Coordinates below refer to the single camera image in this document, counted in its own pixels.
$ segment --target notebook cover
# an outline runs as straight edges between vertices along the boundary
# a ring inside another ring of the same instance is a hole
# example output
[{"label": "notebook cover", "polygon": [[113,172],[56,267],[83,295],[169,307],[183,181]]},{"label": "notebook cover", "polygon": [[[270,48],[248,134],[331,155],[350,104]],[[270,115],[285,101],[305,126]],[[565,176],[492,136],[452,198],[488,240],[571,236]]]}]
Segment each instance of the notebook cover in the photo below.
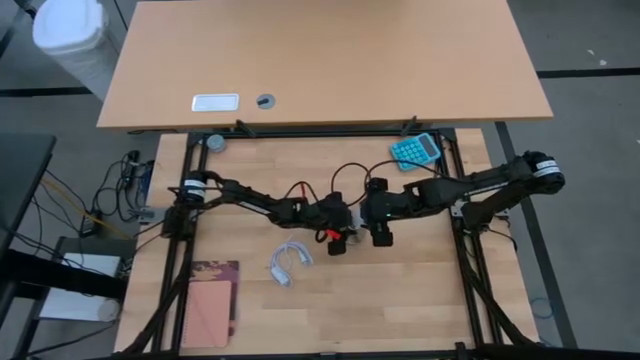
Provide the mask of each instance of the notebook cover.
[{"label": "notebook cover", "polygon": [[230,307],[231,281],[190,283],[182,347],[227,346]]},{"label": "notebook cover", "polygon": [[194,261],[189,281],[231,281],[231,310],[229,311],[229,336],[236,328],[236,299],[240,277],[238,261]]}]

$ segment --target black metal frame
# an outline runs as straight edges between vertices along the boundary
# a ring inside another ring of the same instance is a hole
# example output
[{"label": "black metal frame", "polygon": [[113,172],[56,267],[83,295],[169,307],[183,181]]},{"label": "black metal frame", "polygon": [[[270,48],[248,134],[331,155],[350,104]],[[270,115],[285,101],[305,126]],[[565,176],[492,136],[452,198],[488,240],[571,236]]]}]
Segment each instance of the black metal frame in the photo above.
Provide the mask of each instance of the black metal frame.
[{"label": "black metal frame", "polygon": [[[246,139],[246,138],[292,138],[292,137],[357,137],[357,136],[400,136],[400,130],[397,129],[380,129],[371,126],[331,126],[327,127],[324,130],[309,130],[307,128],[287,128],[287,129],[262,129],[259,133],[254,129],[248,129],[244,123],[241,121],[238,122],[238,127],[235,129],[218,129],[218,133],[223,133],[225,138],[227,139]],[[425,130],[422,129],[422,124],[410,124],[410,126],[402,129],[403,134],[407,135],[418,135],[424,132],[431,133],[434,135],[434,139],[436,140],[437,145],[444,149],[444,141],[446,140],[450,144],[451,156],[453,159],[453,166],[456,171],[457,176],[464,175],[464,168],[462,164],[462,159],[460,157],[460,151],[457,143],[457,139],[455,137],[455,131],[453,129],[432,129]],[[182,168],[182,176],[181,180],[183,181],[188,173],[191,170],[191,164],[193,163],[193,155],[196,148],[197,139],[203,138],[206,134],[189,134],[189,139],[187,143],[187,149],[185,151],[184,163]],[[206,166],[206,154],[207,148],[206,146],[201,146],[200,151],[200,159],[198,161],[198,168],[200,170],[204,170]],[[449,167],[447,163],[447,156],[442,156],[438,162],[437,166],[440,168],[440,171],[449,175]],[[458,263],[460,266],[460,273],[463,283],[463,289],[465,294],[465,302],[467,306],[467,312],[469,315],[469,325],[473,337],[473,341],[476,348],[480,348],[482,346],[487,345],[488,343],[484,339],[484,334],[481,327],[480,315],[478,312],[478,306],[476,303],[474,284],[472,284],[468,278],[465,276],[465,264],[466,266],[470,266],[469,261],[474,261],[476,263],[476,267],[478,269],[477,277],[479,279],[479,286],[481,286],[491,297],[491,283],[489,280],[489,275],[487,271],[486,262],[484,259],[484,255],[482,252],[482,245],[479,240],[479,236],[477,234],[472,234],[471,236],[471,245],[474,251],[474,258],[469,259],[466,251],[466,243],[465,243],[465,232],[463,229],[463,224],[461,219],[454,218],[452,213],[451,216],[451,224],[452,224],[452,232],[454,234],[454,240],[456,243],[456,253],[458,257]],[[165,266],[165,272],[162,281],[161,288],[161,296],[160,299],[163,299],[169,288],[171,287],[171,283],[174,277],[174,268],[176,257],[178,255],[178,241],[177,239],[170,239],[169,251],[167,253],[167,263]],[[186,249],[184,253],[183,261],[187,263],[191,262],[193,256],[193,245],[194,238],[186,239]],[[171,341],[170,352],[177,353],[180,349],[180,338],[182,334],[182,319],[184,317],[184,307],[187,299],[187,289],[183,289],[180,293],[180,296],[177,300],[177,309],[176,312],[176,321],[174,322],[174,332]],[[489,320],[489,329],[491,332],[491,337],[493,340],[493,344],[501,345],[503,344],[502,339],[502,331],[501,327],[498,324],[496,314],[494,314],[489,307],[487,307],[487,318]],[[154,334],[152,340],[152,352],[161,352],[162,351],[162,339],[163,339],[163,329],[164,326],[161,326],[157,329]],[[412,352],[366,352],[366,353],[339,353],[339,354],[268,354],[268,355],[235,355],[235,356],[196,356],[196,357],[180,357],[180,358],[188,358],[188,359],[308,359],[308,358],[317,358],[317,357],[327,357],[327,358],[340,358],[340,359],[411,359],[411,358],[421,358],[421,359],[443,359],[443,358],[453,358],[453,359],[462,359],[463,356],[472,356],[473,351],[467,351],[464,349],[464,344],[457,343],[456,350],[436,350],[436,351],[412,351]]]}]

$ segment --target pink notebook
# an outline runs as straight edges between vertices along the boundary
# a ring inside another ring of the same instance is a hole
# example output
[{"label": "pink notebook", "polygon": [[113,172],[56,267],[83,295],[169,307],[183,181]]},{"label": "pink notebook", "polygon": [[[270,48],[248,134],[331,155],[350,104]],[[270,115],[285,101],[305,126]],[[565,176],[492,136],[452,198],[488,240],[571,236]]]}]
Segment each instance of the pink notebook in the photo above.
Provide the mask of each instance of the pink notebook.
[{"label": "pink notebook", "polygon": [[229,341],[231,281],[189,283],[182,347],[225,347]]}]

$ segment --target light wood desk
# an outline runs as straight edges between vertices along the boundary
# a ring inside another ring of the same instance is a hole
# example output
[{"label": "light wood desk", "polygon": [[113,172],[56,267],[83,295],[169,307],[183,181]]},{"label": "light wood desk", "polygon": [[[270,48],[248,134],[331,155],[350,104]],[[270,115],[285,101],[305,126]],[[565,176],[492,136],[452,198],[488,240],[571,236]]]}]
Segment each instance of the light wood desk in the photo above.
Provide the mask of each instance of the light wood desk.
[{"label": "light wood desk", "polygon": [[[239,94],[194,113],[196,94]],[[275,96],[270,110],[262,94]],[[549,119],[506,0],[138,2],[99,127]]]},{"label": "light wood desk", "polygon": [[[490,167],[480,130],[457,130],[465,171]],[[149,204],[168,206],[167,190],[179,182],[186,135],[160,140]],[[229,140],[221,154],[211,154],[208,169],[275,197],[296,181],[306,180],[318,196],[329,191],[333,172],[350,161],[365,166],[388,159],[393,137]],[[390,191],[431,176],[401,173],[393,165],[376,176],[389,179]],[[363,172],[347,168],[336,188],[347,201],[362,192]],[[202,215],[194,252],[197,260],[239,260],[238,322],[223,349],[184,349],[195,354],[273,354],[451,349],[456,341],[472,346],[449,215],[390,224],[391,248],[374,248],[370,238],[330,257],[314,232],[285,230],[266,218],[233,205]],[[508,233],[495,221],[492,228]],[[140,236],[139,243],[157,234]],[[273,250],[293,235],[308,245],[315,265],[294,265],[294,288],[276,285],[267,265]],[[511,242],[500,235],[482,235],[482,244],[498,303],[523,333],[536,339],[527,294]],[[135,258],[123,307],[116,350],[126,347],[150,318],[160,292],[168,241],[157,239]],[[485,325],[485,336],[489,332]],[[169,321],[165,335],[171,333]]]}]

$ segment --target coiled white cable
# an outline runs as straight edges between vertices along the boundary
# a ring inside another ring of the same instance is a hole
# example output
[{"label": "coiled white cable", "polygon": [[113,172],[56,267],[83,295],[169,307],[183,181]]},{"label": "coiled white cable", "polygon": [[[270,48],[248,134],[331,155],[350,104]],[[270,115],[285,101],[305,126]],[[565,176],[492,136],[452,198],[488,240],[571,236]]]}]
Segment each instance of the coiled white cable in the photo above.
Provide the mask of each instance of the coiled white cable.
[{"label": "coiled white cable", "polygon": [[[278,284],[284,287],[293,286],[293,279],[291,275],[289,275],[289,270],[291,270],[292,260],[289,256],[289,249],[295,249],[298,252],[298,257],[300,257],[300,262],[302,265],[311,266],[313,265],[313,258],[307,250],[307,247],[304,246],[301,242],[298,241],[289,241],[291,237],[287,239],[287,242],[278,246],[276,250],[271,255],[271,264],[270,271],[271,276],[273,276],[273,280],[275,280]],[[285,267],[280,266],[280,255],[285,254],[287,257],[287,265]]]}]

